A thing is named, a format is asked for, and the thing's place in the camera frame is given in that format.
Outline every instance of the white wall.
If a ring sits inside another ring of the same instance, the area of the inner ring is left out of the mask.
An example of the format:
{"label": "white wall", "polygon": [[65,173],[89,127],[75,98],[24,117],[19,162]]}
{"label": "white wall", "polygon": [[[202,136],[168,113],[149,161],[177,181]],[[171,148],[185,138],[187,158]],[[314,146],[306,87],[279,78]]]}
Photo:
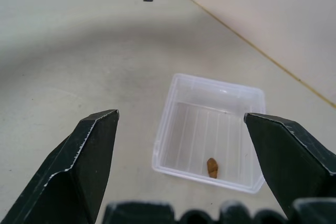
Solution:
{"label": "white wall", "polygon": [[195,0],[336,103],[336,0]]}

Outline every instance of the plastic bin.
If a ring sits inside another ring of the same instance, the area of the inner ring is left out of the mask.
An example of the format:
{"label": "plastic bin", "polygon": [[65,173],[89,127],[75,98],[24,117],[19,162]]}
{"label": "plastic bin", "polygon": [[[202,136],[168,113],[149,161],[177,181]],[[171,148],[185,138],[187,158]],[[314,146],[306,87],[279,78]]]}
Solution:
{"label": "plastic bin", "polygon": [[[244,123],[246,112],[265,113],[263,91],[176,74],[154,144],[153,168],[256,193],[265,179]],[[207,172],[211,157],[218,163],[217,179]]]}

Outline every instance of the clear plastic container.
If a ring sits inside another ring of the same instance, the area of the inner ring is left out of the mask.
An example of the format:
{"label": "clear plastic container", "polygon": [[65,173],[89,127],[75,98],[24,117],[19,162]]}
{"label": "clear plastic container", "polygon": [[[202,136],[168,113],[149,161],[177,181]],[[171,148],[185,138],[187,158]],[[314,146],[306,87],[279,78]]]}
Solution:
{"label": "clear plastic container", "polygon": [[[153,151],[153,168],[247,193],[264,183],[244,123],[246,112],[265,113],[260,89],[176,74],[171,83]],[[206,162],[218,163],[217,179]]]}

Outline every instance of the brown food piece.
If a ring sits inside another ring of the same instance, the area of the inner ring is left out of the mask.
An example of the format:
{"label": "brown food piece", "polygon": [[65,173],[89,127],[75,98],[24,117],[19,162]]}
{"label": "brown food piece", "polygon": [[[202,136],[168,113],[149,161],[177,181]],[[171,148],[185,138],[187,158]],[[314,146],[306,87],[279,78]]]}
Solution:
{"label": "brown food piece", "polygon": [[215,161],[214,158],[209,158],[208,161],[206,162],[207,167],[208,167],[208,173],[210,178],[217,178],[217,173],[218,173],[218,164]]}

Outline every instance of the white table surface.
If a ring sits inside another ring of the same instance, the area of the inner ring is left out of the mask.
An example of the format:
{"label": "white table surface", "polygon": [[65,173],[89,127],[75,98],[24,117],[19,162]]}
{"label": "white table surface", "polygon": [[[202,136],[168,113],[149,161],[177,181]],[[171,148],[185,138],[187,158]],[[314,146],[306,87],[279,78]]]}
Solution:
{"label": "white table surface", "polygon": [[281,211],[266,184],[250,195],[152,169],[177,72],[263,89],[269,114],[336,152],[335,110],[190,0],[2,0],[0,30],[0,219],[78,121],[106,109],[120,121],[97,223],[114,200],[167,201],[177,217],[217,217],[229,199]]}

